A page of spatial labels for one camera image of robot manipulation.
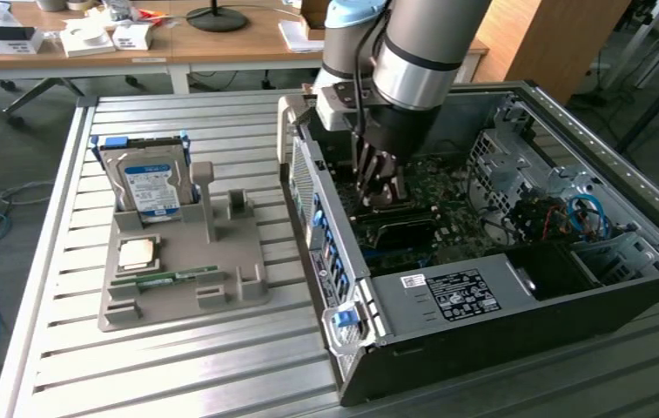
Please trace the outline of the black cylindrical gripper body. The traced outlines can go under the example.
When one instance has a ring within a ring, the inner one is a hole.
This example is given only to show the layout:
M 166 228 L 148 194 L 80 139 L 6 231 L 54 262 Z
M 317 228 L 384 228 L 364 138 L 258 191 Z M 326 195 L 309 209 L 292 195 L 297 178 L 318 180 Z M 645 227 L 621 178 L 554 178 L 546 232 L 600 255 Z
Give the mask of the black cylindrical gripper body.
M 421 147 L 437 119 L 440 106 L 413 111 L 394 105 L 374 105 L 366 111 L 364 141 L 380 152 L 405 162 Z

